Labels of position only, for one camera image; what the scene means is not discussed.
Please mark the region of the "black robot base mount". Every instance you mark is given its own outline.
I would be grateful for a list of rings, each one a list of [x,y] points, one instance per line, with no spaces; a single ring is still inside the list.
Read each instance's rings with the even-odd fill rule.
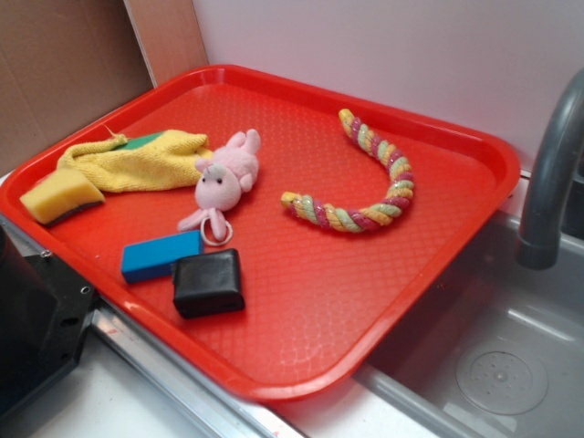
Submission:
[[[80,361],[98,293],[57,255],[22,255],[1,232],[1,418]]]

